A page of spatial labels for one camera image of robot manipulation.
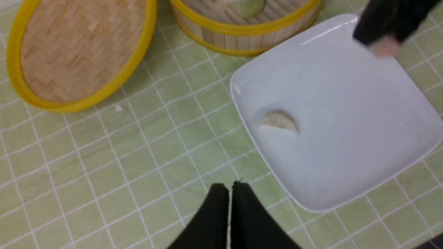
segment black sleeve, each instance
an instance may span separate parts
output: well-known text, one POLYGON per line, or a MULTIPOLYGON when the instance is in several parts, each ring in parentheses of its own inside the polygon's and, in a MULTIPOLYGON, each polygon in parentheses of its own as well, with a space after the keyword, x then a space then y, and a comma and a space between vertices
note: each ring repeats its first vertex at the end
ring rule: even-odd
POLYGON ((363 12, 354 38, 370 45, 384 35, 406 40, 440 0, 371 0, 363 12))

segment dumpling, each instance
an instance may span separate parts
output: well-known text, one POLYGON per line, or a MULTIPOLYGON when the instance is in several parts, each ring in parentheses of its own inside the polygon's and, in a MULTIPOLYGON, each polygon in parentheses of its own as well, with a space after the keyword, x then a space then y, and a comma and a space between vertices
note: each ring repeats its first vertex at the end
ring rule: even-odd
POLYGON ((294 119, 284 111, 271 111, 261 121, 262 125, 286 129, 298 134, 294 119))

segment person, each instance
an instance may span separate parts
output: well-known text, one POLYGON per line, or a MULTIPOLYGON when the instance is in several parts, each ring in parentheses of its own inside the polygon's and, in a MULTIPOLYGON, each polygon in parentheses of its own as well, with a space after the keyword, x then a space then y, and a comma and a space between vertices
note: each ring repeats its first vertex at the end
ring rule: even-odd
POLYGON ((395 56, 440 0, 370 0, 354 38, 377 57, 395 56))

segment yellow rim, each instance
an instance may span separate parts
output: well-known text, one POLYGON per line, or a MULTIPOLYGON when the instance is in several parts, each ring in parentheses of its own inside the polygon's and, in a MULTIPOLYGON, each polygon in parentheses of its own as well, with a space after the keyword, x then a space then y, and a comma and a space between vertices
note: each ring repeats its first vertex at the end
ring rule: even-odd
MULTIPOLYGON (((303 32, 304 30, 306 30, 307 28, 309 28, 313 24, 315 19, 317 19, 317 17, 319 16, 321 9, 322 9, 321 6, 319 6, 317 12, 312 17, 312 20, 310 20, 308 24, 303 26, 303 28, 300 30, 299 33, 303 32)), ((212 50, 214 52, 217 52, 219 54, 226 54, 226 55, 231 55, 231 56, 245 56, 245 57, 247 57, 247 56, 260 55, 260 54, 266 52, 267 50, 269 50, 269 48, 259 49, 259 50, 231 50, 231 49, 226 49, 226 48, 221 48, 221 47, 214 46, 214 45, 212 45, 210 43, 207 43, 207 42, 203 41, 202 39, 200 39, 196 35, 194 35, 192 32, 190 32, 185 27, 185 25, 183 25, 183 23, 180 22, 180 20, 177 18, 177 16, 174 13, 172 15, 174 16, 174 19, 177 21, 177 23, 179 24, 179 26, 182 28, 183 32, 185 32, 186 35, 188 35, 196 43, 202 45, 203 47, 205 47, 207 49, 210 49, 210 50, 212 50)))
POLYGON ((146 0, 144 28, 134 53, 123 69, 93 95, 74 102, 53 103, 41 99, 29 89, 25 82, 21 67, 21 46, 26 26, 40 0, 24 0, 12 24, 8 40, 7 66, 9 80, 17 94, 28 104, 54 113, 72 113, 89 108, 115 92, 137 68, 148 49, 155 28, 157 1, 146 0))
POLYGON ((321 1, 322 0, 310 0, 307 4, 305 4, 296 12, 269 23, 254 25, 235 25, 220 23, 206 18, 191 10, 182 2, 182 0, 170 0, 172 5, 174 5, 181 13, 183 13, 194 23, 217 33, 238 36, 262 35, 280 30, 305 16, 307 12, 317 7, 321 1))

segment hand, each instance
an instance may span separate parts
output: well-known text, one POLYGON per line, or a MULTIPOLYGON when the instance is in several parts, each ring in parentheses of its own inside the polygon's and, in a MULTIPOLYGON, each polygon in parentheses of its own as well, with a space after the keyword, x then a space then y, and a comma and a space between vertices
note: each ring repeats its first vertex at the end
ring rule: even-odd
POLYGON ((371 50, 379 58, 396 56, 401 51, 401 43, 392 36, 384 36, 371 47, 371 50))

